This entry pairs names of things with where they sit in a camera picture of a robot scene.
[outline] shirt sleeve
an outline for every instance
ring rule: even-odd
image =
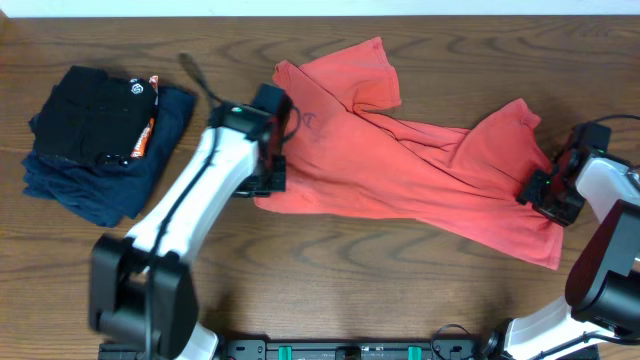
[[[300,67],[347,110],[380,110],[401,104],[398,76],[379,37]]]

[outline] wood grain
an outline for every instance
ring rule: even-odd
[[[101,342],[86,311],[89,252],[105,230],[21,194],[27,121],[72,64],[196,89],[176,62],[187,50],[221,96],[248,101],[277,62],[378,35],[400,79],[398,118],[472,127],[522,97],[542,116],[536,135],[551,154],[579,122],[640,114],[637,17],[12,19],[0,34],[0,357],[92,359]],[[201,101],[144,213],[187,163],[205,118]],[[609,125],[612,151],[639,163],[640,123]],[[479,333],[561,296],[596,227],[585,209],[551,271],[414,221],[279,215],[232,200],[195,266],[201,316],[222,332],[272,338],[428,337],[446,323]]]

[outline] white wall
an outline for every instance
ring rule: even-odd
[[[640,0],[0,0],[9,17],[640,14]]]

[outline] black cloth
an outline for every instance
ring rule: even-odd
[[[113,227],[122,216],[134,218],[144,207],[154,184],[176,146],[195,104],[182,90],[161,87],[158,117],[145,156],[127,164],[86,165],[32,151],[22,164],[27,169],[24,193],[55,199],[70,211],[100,226]],[[32,131],[41,126],[32,119]]]
[[[128,158],[155,117],[156,92],[147,81],[109,78],[72,66],[40,112],[33,145],[39,154],[83,164]]]

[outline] wrinkled fabric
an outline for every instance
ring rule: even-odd
[[[300,67],[283,61],[273,79],[302,124],[283,149],[286,192],[257,198],[257,206],[416,219],[557,269],[562,228],[515,201],[535,169],[550,170],[533,134],[540,118],[522,99],[473,130],[373,113],[401,103],[380,38]],[[295,126],[292,112],[287,130]]]
[[[123,216],[136,217],[161,175],[186,128],[195,97],[182,90],[161,87],[158,119],[147,153],[126,165],[81,165],[32,151],[22,164],[27,172],[24,193],[54,199],[65,208],[99,226],[113,227]]]

